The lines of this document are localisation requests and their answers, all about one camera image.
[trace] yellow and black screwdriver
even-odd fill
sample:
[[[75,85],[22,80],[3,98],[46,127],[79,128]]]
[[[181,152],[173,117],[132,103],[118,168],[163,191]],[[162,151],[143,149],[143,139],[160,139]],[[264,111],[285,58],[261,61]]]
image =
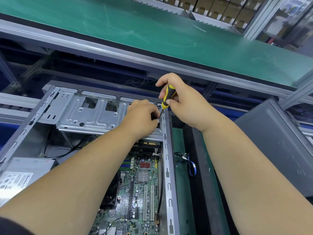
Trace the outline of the yellow and black screwdriver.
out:
[[[159,120],[161,119],[161,116],[162,116],[164,110],[169,107],[169,105],[166,103],[166,100],[172,99],[173,96],[175,95],[175,93],[176,93],[175,87],[169,84],[166,88],[165,96],[163,98],[162,110],[160,113]]]

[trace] forearm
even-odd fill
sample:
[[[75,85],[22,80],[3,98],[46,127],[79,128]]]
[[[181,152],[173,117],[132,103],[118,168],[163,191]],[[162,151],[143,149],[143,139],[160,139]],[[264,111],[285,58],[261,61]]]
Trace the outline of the forearm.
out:
[[[203,137],[239,233],[311,231],[309,202],[232,121],[217,111],[212,117]]]
[[[0,209],[0,216],[37,235],[88,234],[135,141],[120,127],[111,130],[21,191]]]

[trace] person's left hand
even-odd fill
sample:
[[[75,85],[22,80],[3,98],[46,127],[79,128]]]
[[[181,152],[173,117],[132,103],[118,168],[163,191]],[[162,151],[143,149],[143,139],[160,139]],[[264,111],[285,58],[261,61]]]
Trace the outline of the person's left hand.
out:
[[[160,116],[159,109],[148,100],[135,100],[127,109],[123,121],[119,127],[127,130],[127,133],[133,135],[139,140],[153,132],[158,125],[158,120],[151,120],[151,113],[156,117]]]

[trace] black edge strip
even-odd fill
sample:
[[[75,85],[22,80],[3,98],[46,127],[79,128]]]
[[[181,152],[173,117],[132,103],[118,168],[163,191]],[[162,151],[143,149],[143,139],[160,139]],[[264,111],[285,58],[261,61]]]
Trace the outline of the black edge strip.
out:
[[[170,56],[167,56],[167,55],[154,53],[154,52],[143,50],[143,49],[139,49],[139,48],[136,48],[136,47],[131,47],[131,46],[128,46],[128,45],[115,43],[115,42],[112,42],[112,41],[109,41],[109,40],[100,39],[100,38],[96,38],[96,37],[93,37],[93,36],[80,34],[80,33],[74,32],[74,31],[69,31],[69,30],[58,28],[58,27],[53,27],[53,26],[37,23],[37,22],[34,22],[34,21],[29,21],[29,20],[26,20],[26,19],[22,19],[22,18],[19,18],[19,17],[6,15],[6,14],[3,14],[3,13],[0,13],[0,19],[2,19],[4,21],[10,21],[10,22],[13,22],[13,23],[17,23],[17,24],[21,24],[21,25],[25,25],[25,26],[29,26],[29,27],[33,27],[33,28],[37,28],[37,29],[41,29],[41,30],[44,30],[44,31],[49,31],[49,32],[53,32],[53,33],[57,33],[57,34],[61,34],[61,35],[65,35],[65,36],[81,39],[81,40],[90,41],[90,42],[93,42],[93,43],[102,44],[102,45],[113,47],[113,48],[118,48],[118,49],[121,49],[121,50],[129,51],[129,52],[133,52],[133,53],[141,54],[141,55],[145,55],[145,56],[149,56],[149,57],[156,58],[156,59],[162,59],[162,60],[165,60],[165,61],[178,63],[178,64],[182,64],[182,65],[185,65],[185,66],[193,67],[193,68],[198,68],[198,69],[205,70],[205,71],[211,71],[211,72],[215,72],[215,73],[218,73],[218,74],[224,74],[224,75],[236,77],[236,78],[243,79],[243,80],[253,81],[253,82],[256,82],[256,83],[261,83],[261,84],[264,84],[264,85],[281,88],[281,89],[284,89],[284,90],[290,90],[290,91],[295,91],[296,90],[296,88],[294,88],[294,87],[285,86],[285,85],[282,85],[282,84],[278,84],[278,83],[274,83],[274,82],[270,82],[270,81],[266,81],[266,80],[262,80],[262,79],[258,79],[258,78],[254,78],[254,77],[250,77],[250,76],[246,76],[246,75],[242,75],[242,74],[238,74],[238,73],[234,73],[234,72],[230,72],[230,71],[214,68],[214,67],[209,67],[209,66],[206,66],[206,65],[203,65],[203,64],[194,63],[194,62],[190,62],[190,61],[187,61],[187,60],[178,59],[178,58],[170,57]]]

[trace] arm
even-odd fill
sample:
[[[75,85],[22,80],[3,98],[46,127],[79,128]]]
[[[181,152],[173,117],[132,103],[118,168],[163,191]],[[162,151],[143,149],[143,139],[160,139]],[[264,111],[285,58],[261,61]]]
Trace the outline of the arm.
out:
[[[168,102],[172,111],[202,132],[239,233],[312,234],[313,206],[241,129],[177,75],[166,74],[156,85],[164,83],[178,94],[179,103]]]
[[[120,126],[82,148],[0,208],[36,235],[87,235],[115,173],[134,143],[149,135],[160,114],[149,101],[134,101]]]

